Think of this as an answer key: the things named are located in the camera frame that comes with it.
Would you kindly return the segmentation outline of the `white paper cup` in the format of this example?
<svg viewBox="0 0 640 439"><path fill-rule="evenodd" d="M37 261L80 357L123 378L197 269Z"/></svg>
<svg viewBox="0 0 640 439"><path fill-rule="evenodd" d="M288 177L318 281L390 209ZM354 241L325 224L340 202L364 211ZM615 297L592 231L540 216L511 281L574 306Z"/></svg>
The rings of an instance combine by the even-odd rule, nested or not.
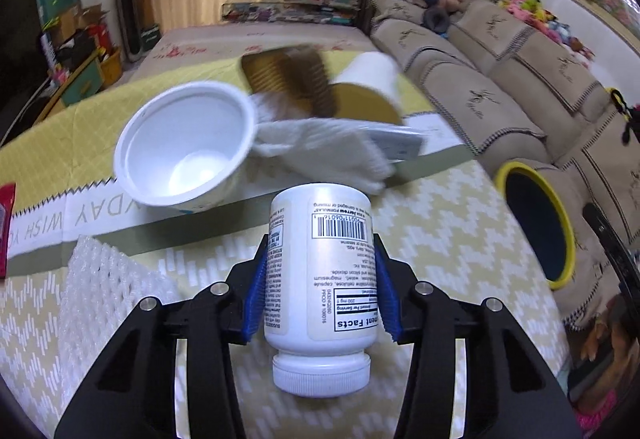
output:
<svg viewBox="0 0 640 439"><path fill-rule="evenodd" d="M337 118L401 125L396 61L382 52L364 52L331 82Z"/></svg>

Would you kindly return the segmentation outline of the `patterned green yellow tablecloth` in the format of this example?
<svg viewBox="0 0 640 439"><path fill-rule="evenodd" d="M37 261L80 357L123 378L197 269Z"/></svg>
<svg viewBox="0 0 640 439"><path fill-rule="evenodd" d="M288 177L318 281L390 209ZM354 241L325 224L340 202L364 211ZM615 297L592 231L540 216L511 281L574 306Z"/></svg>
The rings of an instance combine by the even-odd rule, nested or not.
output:
<svg viewBox="0 0 640 439"><path fill-rule="evenodd" d="M122 127L142 104L186 82L241 85L239 62L219 60L130 82L49 118L1 150L1 180L14 184L8 276L1 286L1 376L36 430L51 436L70 392L58 344L60 306L77 240L96 237L171 277L182 297L227 277L268 229L278 192L297 184L269 161L251 160L231 200L198 214L153 210L113 179ZM407 80L406 123L426 147L401 163L372 201L390 256L449 296L506 304L553 373L568 346L547 280L524 234L471 151ZM243 421L252 438L388 438L399 414L411 350L381 334L371 347L369 385L334 400L296 398L273 386L272 349L261 336L232 352Z"/></svg>

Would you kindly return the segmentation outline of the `yellow rimmed dark trash bin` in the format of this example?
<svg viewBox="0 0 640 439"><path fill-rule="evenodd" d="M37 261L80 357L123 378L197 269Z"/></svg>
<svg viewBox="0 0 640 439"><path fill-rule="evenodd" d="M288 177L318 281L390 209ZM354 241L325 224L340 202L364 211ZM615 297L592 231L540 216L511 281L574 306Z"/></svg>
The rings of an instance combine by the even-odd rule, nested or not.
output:
<svg viewBox="0 0 640 439"><path fill-rule="evenodd" d="M575 272L573 225L558 193L532 166L504 163L494 184L520 225L551 291L563 289Z"/></svg>

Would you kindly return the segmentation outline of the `white blue tube packet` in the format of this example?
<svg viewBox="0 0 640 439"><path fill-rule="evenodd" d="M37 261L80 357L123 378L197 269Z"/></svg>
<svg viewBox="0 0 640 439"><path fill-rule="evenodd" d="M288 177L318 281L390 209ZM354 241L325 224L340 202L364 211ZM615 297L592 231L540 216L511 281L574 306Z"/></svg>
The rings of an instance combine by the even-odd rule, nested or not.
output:
<svg viewBox="0 0 640 439"><path fill-rule="evenodd" d="M390 162L410 161L421 153L423 136L412 129L370 126L364 132Z"/></svg>

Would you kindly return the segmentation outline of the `black tower fan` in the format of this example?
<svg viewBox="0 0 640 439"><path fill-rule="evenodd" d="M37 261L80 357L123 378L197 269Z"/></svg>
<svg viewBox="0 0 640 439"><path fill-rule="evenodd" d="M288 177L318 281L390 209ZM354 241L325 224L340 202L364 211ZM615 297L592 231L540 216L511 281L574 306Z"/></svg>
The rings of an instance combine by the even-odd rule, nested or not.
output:
<svg viewBox="0 0 640 439"><path fill-rule="evenodd" d="M137 62L143 55L143 47L136 0L115 0L115 5L126 59Z"/></svg>

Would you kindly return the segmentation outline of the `beige sectional sofa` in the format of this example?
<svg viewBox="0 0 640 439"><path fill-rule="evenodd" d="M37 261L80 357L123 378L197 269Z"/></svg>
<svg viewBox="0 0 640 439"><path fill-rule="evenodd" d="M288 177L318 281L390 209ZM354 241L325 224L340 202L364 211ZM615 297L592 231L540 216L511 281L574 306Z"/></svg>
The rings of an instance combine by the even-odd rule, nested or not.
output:
<svg viewBox="0 0 640 439"><path fill-rule="evenodd" d="M445 35L422 8L369 0L363 29L392 56L488 174L521 161L546 178L572 223L570 282L554 294L569 329L585 329L617 294L613 268L582 209L600 208L639 245L639 142L611 94L564 47L487 0L471 0Z"/></svg>

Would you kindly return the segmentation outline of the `white foam net sleeve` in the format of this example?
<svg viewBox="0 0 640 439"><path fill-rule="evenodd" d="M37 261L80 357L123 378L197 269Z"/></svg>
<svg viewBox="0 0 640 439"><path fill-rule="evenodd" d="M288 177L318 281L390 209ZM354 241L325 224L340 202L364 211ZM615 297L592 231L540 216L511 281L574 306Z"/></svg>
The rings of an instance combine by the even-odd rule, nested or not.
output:
<svg viewBox="0 0 640 439"><path fill-rule="evenodd" d="M88 370L116 329L144 297L179 299L174 280L140 265L113 246L83 235L73 250L58 323L63 367Z"/></svg>

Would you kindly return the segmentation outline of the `pile of plush toys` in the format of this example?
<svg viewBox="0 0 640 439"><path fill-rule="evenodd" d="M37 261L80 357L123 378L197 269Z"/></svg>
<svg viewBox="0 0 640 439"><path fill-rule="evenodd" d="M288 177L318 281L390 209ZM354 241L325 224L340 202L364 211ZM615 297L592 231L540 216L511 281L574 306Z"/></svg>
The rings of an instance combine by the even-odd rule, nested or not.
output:
<svg viewBox="0 0 640 439"><path fill-rule="evenodd" d="M363 26L374 29L386 19L405 20L445 37L456 14L461 14L471 0L364 0L369 16ZM593 51L573 35L570 26L561 22L541 0L488 0L516 20L541 32L567 49L588 68L594 61Z"/></svg>

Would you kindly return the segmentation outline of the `floral beige floor rug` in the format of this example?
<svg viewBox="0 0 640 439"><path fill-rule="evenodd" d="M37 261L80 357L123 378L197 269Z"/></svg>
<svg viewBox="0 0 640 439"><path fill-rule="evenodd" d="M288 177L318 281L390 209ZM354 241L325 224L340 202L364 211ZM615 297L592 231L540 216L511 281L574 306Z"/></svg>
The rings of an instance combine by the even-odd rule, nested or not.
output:
<svg viewBox="0 0 640 439"><path fill-rule="evenodd" d="M140 76L295 45L319 50L372 51L356 28L310 23L229 23L167 32L137 69Z"/></svg>

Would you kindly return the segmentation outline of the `black flat television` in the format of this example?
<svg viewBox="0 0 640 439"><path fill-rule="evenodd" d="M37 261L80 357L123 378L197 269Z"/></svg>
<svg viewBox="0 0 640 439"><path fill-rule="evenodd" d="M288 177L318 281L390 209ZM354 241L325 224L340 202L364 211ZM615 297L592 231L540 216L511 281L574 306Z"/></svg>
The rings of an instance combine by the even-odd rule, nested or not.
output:
<svg viewBox="0 0 640 439"><path fill-rule="evenodd" d="M37 0L1 0L1 111L20 110L48 77Z"/></svg>

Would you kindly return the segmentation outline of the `white tissue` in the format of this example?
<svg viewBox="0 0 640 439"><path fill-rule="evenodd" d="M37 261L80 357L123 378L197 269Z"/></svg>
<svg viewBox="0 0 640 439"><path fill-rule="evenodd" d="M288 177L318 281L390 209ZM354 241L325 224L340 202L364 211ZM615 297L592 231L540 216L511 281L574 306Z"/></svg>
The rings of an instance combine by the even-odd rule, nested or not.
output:
<svg viewBox="0 0 640 439"><path fill-rule="evenodd" d="M362 123L314 118L281 92L250 95L257 129L252 153L272 159L312 181L378 194L395 167Z"/></svg>

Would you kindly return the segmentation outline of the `white supplement bottle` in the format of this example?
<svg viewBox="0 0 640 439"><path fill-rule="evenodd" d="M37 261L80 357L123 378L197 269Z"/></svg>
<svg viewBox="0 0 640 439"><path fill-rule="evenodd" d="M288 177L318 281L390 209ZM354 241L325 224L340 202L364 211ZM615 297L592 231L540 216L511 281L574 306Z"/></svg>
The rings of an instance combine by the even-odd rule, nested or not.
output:
<svg viewBox="0 0 640 439"><path fill-rule="evenodd" d="M366 387L378 336L371 203L343 185L301 185L271 202L264 331L273 383L305 398Z"/></svg>

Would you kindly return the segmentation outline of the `white plastic bowl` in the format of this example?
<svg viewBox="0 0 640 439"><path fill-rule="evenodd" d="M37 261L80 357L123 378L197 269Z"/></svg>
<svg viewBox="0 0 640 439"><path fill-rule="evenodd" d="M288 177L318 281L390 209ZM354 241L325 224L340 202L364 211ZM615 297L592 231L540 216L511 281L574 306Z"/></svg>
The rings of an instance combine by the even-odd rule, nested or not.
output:
<svg viewBox="0 0 640 439"><path fill-rule="evenodd" d="M204 212L239 185L256 132L247 92L216 81L180 84L131 116L117 139L114 175L142 205Z"/></svg>

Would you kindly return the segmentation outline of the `low glass shelf with books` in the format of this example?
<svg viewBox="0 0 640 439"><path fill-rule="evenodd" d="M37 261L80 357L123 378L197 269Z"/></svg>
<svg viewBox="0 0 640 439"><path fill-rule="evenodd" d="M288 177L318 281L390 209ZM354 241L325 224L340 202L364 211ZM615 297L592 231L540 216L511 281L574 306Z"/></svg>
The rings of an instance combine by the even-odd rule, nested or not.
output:
<svg viewBox="0 0 640 439"><path fill-rule="evenodd" d="M221 20L228 23L309 23L354 26L356 0L239 0L223 3Z"/></svg>

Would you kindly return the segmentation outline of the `black yellow monkey plush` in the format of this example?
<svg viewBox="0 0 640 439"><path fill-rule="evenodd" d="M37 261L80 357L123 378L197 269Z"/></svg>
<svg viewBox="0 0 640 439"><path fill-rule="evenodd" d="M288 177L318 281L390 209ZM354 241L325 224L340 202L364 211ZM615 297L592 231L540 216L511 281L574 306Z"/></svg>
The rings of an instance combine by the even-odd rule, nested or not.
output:
<svg viewBox="0 0 640 439"><path fill-rule="evenodd" d="M608 88L608 94L614 104L615 109L625 120L625 128L622 135L624 146L630 144L631 136L640 141L640 111L639 106L629 107L622 93L614 87Z"/></svg>

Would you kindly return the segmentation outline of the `red fire extinguisher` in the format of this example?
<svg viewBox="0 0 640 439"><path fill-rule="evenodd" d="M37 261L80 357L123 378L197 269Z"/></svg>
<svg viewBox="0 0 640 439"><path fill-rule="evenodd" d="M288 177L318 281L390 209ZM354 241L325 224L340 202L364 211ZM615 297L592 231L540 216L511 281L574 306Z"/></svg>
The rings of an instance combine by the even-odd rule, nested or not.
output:
<svg viewBox="0 0 640 439"><path fill-rule="evenodd" d="M104 22L89 24L86 31L94 39L96 48L102 55L110 56L114 52L111 34Z"/></svg>

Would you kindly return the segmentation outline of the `red blue snack box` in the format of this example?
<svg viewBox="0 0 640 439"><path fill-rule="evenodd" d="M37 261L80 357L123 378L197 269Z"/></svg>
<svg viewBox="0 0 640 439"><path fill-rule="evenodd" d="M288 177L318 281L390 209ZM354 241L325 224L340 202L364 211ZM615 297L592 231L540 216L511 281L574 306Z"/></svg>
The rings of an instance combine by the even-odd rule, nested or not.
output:
<svg viewBox="0 0 640 439"><path fill-rule="evenodd" d="M15 200L15 184L10 182L0 187L0 279L6 278L11 216Z"/></svg>

